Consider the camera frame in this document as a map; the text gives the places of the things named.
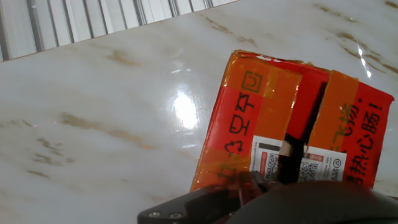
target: white marble table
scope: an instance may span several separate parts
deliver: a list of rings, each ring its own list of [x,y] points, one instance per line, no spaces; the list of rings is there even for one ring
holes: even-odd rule
[[[0,63],[0,223],[135,223],[188,192],[234,49],[398,100],[396,4],[242,0]],[[375,189],[395,196],[397,134],[394,102]]]

